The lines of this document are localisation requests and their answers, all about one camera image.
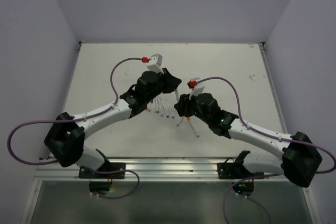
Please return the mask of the dark green marker pen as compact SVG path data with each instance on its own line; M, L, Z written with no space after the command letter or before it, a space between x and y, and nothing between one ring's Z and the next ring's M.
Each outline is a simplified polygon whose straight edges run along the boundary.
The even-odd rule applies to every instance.
M157 114L161 114L159 98L156 98L156 107L157 107Z

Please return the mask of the yellow marker pen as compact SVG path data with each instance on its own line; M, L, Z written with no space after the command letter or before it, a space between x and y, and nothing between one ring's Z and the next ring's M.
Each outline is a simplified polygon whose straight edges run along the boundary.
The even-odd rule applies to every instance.
M155 105L155 112L159 113L159 108L158 108L158 102L157 102L157 100L154 101L154 105Z

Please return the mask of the dark purple marker pen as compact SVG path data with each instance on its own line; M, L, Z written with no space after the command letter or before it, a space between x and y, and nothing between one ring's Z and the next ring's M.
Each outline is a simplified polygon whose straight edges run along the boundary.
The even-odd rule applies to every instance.
M169 118L170 116L169 116L169 113L167 111L166 105L165 105L165 103L164 103L163 100L161 100L161 104L162 104L162 107L163 107L163 111L164 111L165 117Z

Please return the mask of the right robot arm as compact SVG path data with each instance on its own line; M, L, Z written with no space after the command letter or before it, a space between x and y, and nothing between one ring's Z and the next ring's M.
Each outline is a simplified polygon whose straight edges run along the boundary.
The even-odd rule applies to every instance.
M196 97L182 94L174 108L179 116L199 118L218 136L243 141L267 152L267 155L248 154L248 160L237 162L234 172L240 178L273 173L284 175L297 186L308 187L322 162L322 156L306 134L277 133L243 124L238 115L221 109L209 93Z

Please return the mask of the light blue marker pen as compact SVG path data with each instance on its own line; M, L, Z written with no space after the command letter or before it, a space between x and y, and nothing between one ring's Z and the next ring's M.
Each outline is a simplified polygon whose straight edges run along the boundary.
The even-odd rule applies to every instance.
M159 107L160 116L164 117L164 111L163 111L162 102L160 98L158 98L158 107Z

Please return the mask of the magenta marker pen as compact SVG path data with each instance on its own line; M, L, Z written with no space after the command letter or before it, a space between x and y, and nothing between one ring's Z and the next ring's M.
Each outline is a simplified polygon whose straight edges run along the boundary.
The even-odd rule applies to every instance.
M172 118L172 119L175 119L175 116L174 116L172 107L170 106L170 103L168 102L167 99L166 99L165 101L166 101L166 105L167 105L167 107L168 107L168 110L169 110L169 112L170 112L170 116L171 116L171 118Z

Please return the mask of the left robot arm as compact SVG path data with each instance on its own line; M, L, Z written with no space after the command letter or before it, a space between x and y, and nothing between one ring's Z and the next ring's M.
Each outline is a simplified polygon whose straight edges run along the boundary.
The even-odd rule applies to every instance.
M142 113L148 103L162 93L174 92L181 82L167 69L159 73L145 71L114 102L80 115L71 116L67 112L58 115L44 143L61 167L78 165L97 178L116 173L102 151L86 148L85 140L107 126Z

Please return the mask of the dark orange marker pen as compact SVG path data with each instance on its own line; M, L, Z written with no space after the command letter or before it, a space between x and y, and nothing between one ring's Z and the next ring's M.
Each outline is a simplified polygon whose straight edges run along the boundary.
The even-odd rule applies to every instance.
M187 117L186 119L187 119L189 125L191 126L191 128L192 128L192 130L193 130L195 136L196 136L197 138L199 138L200 135L199 135L198 131L196 130L196 127L193 125L193 123L192 123L192 121L191 121L191 118L190 118L190 117Z

